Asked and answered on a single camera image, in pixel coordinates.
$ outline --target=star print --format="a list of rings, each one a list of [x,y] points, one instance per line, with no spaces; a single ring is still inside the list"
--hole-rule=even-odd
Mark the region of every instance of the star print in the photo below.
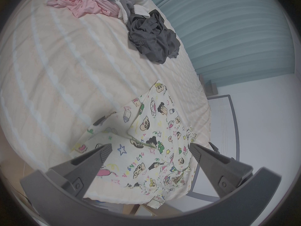
[[[119,184],[120,185],[120,180],[113,180],[113,179],[111,179],[111,181],[113,182],[113,183],[116,183],[116,184]]]
[[[124,146],[122,146],[121,144],[120,144],[120,148],[118,148],[117,150],[120,152],[120,155],[122,155],[123,153],[126,154],[126,150],[124,149]]]

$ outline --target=cartoon print pajamas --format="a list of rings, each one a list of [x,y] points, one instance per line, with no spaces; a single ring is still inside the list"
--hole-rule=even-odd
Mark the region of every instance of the cartoon print pajamas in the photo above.
[[[172,194],[189,191],[183,187],[194,175],[188,145],[197,137],[191,130],[181,124],[166,86],[157,81],[149,92],[90,126],[70,155],[111,143],[113,151],[97,176],[152,195],[148,205],[158,208]]]

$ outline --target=blue object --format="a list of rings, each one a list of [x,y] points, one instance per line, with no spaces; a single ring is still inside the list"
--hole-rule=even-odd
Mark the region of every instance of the blue object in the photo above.
[[[276,0],[153,0],[197,74],[217,86],[293,73],[288,22]]]

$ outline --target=bed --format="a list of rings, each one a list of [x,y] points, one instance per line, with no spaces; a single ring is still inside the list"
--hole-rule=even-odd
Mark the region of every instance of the bed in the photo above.
[[[128,41],[122,20],[76,18],[46,2],[27,0],[0,40],[0,124],[25,162],[46,171],[70,160],[92,123],[157,80],[166,84],[183,124],[199,135],[196,142],[209,146],[210,106],[181,41],[176,59],[153,63]],[[161,13],[151,0],[149,7]]]

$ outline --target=black garment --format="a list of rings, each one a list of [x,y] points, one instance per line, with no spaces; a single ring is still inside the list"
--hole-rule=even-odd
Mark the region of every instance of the black garment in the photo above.
[[[163,64],[169,55],[176,58],[180,42],[176,33],[166,28],[164,19],[156,9],[149,14],[150,18],[138,14],[130,15],[126,25],[129,29],[129,40],[150,61]]]

